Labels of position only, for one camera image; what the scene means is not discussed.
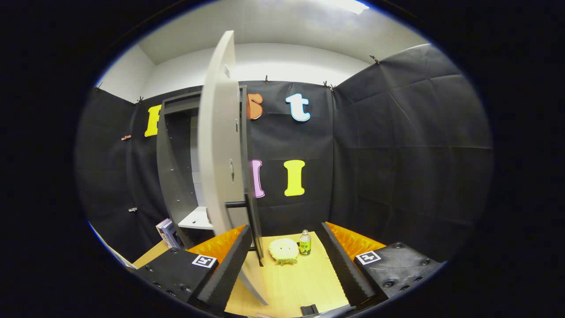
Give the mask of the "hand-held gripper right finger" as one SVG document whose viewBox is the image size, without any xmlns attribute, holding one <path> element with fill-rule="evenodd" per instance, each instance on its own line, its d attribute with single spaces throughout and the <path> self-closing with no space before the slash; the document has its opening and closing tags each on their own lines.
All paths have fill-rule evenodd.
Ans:
<svg viewBox="0 0 565 318">
<path fill-rule="evenodd" d="M 323 244 L 345 296 L 358 310 L 406 294 L 444 265 L 403 242 L 388 245 L 322 222 Z"/>
</svg>

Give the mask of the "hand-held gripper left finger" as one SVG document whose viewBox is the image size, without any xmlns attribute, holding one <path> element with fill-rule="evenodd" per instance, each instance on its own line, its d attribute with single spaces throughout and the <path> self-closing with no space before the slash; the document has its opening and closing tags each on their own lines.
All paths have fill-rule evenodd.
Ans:
<svg viewBox="0 0 565 318">
<path fill-rule="evenodd" d="M 242 225 L 189 251 L 170 248 L 135 274 L 181 302 L 222 315 L 251 245 L 250 226 Z"/>
</svg>

